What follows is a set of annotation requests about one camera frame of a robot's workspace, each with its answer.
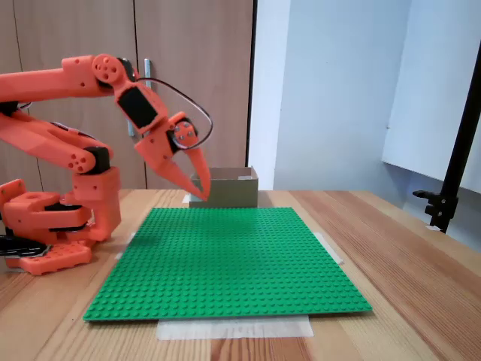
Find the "cardboard box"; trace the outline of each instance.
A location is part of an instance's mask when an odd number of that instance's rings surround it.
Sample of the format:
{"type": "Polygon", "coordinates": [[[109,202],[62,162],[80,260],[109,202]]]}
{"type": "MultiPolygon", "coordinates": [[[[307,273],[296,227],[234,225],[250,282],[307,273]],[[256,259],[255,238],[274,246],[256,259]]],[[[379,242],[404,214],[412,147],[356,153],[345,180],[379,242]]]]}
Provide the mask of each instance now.
{"type": "MultiPolygon", "coordinates": [[[[191,196],[191,208],[253,208],[257,207],[259,179],[254,168],[211,168],[210,196],[203,202],[191,196]]],[[[199,187],[198,175],[192,182],[199,187]]]]}

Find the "black cable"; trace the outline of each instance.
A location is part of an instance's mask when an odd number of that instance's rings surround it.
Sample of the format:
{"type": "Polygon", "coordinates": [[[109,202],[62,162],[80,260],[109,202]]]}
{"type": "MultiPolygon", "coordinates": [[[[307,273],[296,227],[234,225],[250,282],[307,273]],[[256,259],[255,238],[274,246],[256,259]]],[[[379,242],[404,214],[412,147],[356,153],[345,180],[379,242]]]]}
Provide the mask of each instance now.
{"type": "Polygon", "coordinates": [[[177,94],[179,94],[180,96],[182,96],[185,100],[187,100],[189,103],[191,103],[192,105],[194,105],[194,107],[197,108],[197,110],[199,110],[206,118],[207,120],[209,120],[209,124],[210,124],[210,128],[209,128],[209,131],[207,132],[207,134],[200,140],[198,141],[196,144],[194,145],[191,145],[190,147],[186,147],[185,145],[182,145],[180,143],[178,143],[175,138],[172,139],[172,141],[175,143],[175,145],[177,145],[180,149],[182,150],[189,150],[189,149],[193,149],[193,148],[197,148],[198,146],[200,146],[202,143],[204,143],[209,137],[210,137],[210,134],[212,133],[212,130],[213,130],[213,121],[212,121],[212,118],[210,118],[210,115],[209,113],[203,109],[202,106],[200,106],[199,104],[197,104],[192,98],[190,98],[189,96],[187,96],[186,94],[182,93],[180,90],[178,90],[176,87],[170,85],[169,83],[166,83],[164,82],[163,80],[160,80],[160,79],[157,79],[156,77],[139,77],[137,79],[137,81],[153,81],[155,83],[160,83],[161,85],[164,85],[166,86],[167,88],[169,88],[170,90],[173,90],[174,92],[176,92],[177,94]]]}
{"type": "Polygon", "coordinates": [[[20,105],[19,107],[17,107],[17,109],[21,109],[21,110],[28,109],[30,105],[32,105],[32,102],[25,103],[24,105],[20,105]]]}

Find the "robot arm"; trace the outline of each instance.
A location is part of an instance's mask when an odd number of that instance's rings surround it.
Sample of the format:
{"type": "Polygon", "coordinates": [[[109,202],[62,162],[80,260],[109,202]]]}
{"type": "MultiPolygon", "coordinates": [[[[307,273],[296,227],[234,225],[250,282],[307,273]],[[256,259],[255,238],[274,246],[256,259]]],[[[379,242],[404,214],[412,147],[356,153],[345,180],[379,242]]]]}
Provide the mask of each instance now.
{"type": "Polygon", "coordinates": [[[112,158],[113,152],[106,144],[76,129],[30,117],[17,110],[17,105],[68,97],[113,96],[144,135],[135,149],[149,167],[194,196],[207,199],[207,163],[199,148],[190,148],[198,143],[196,129],[183,112],[169,118],[162,100],[137,79],[130,62],[107,54],[63,59],[60,69],[0,75],[0,139],[76,174],[89,174],[97,166],[95,154],[89,149],[107,148],[112,158]],[[179,150],[190,158],[201,178],[202,190],[172,161],[179,150]]]}

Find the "white wall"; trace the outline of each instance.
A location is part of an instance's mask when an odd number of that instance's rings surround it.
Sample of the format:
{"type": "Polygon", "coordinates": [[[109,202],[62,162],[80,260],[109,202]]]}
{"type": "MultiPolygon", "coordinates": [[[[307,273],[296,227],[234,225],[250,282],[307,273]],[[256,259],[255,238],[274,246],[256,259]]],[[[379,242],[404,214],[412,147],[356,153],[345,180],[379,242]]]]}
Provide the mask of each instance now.
{"type": "MultiPolygon", "coordinates": [[[[412,1],[384,161],[444,179],[480,39],[480,0],[412,1]]],[[[479,129],[461,185],[481,193],[479,129]]]]}
{"type": "Polygon", "coordinates": [[[408,173],[380,158],[409,8],[405,0],[291,3],[275,189],[371,190],[404,203],[408,173]]]}
{"type": "MultiPolygon", "coordinates": [[[[411,193],[415,190],[438,193],[441,191],[442,184],[440,180],[413,173],[403,209],[429,224],[431,216],[424,213],[427,201],[416,198],[411,193]]],[[[458,207],[446,234],[481,252],[481,194],[460,190],[458,196],[458,207]]]]}
{"type": "Polygon", "coordinates": [[[272,190],[274,185],[290,3],[257,3],[249,166],[256,170],[261,190],[272,190]]]}

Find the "wooden cabinet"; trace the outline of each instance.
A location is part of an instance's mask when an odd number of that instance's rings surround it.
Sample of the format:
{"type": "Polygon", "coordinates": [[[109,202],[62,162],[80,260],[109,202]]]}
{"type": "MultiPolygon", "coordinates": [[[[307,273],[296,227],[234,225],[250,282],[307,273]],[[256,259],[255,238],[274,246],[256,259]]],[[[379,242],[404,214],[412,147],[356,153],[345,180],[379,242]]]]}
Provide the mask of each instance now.
{"type": "MultiPolygon", "coordinates": [[[[0,72],[59,68],[65,57],[110,53],[139,65],[143,74],[144,58],[149,58],[152,76],[169,82],[212,116],[214,132],[203,146],[209,165],[244,166],[253,0],[14,0],[2,3],[0,13],[0,45],[8,49],[2,52],[0,72]]],[[[204,134],[207,120],[196,109],[172,91],[158,91],[172,114],[185,111],[200,136],[204,134]]],[[[112,98],[37,102],[29,111],[109,144],[123,188],[172,187],[145,169],[134,149],[137,135],[129,137],[112,98]]],[[[0,183],[19,173],[30,190],[71,189],[68,171],[5,144],[0,151],[0,183]]],[[[175,160],[192,172],[185,156],[175,160]]]]}
{"type": "MultiPolygon", "coordinates": [[[[253,1],[136,0],[135,16],[141,68],[150,59],[152,76],[194,99],[214,121],[203,145],[209,166],[245,166],[253,1]]],[[[172,114],[185,111],[204,134],[207,120],[196,109],[166,88],[157,91],[172,114]]],[[[192,173],[186,156],[175,159],[192,173]]],[[[150,169],[147,186],[171,187],[150,169]]]]}
{"type": "MultiPolygon", "coordinates": [[[[2,49],[0,73],[22,71],[12,2],[2,2],[0,10],[0,49],[2,49]]],[[[0,184],[17,178],[22,178],[31,190],[42,190],[36,158],[0,141],[0,184]]]]}
{"type": "MultiPolygon", "coordinates": [[[[118,54],[135,61],[132,0],[15,0],[18,44],[24,71],[59,68],[63,58],[85,54],[118,54]]],[[[81,129],[114,151],[123,188],[145,188],[144,161],[126,120],[113,99],[60,99],[34,103],[30,114],[81,129]]],[[[46,191],[71,189],[71,173],[39,161],[46,191]]]]}

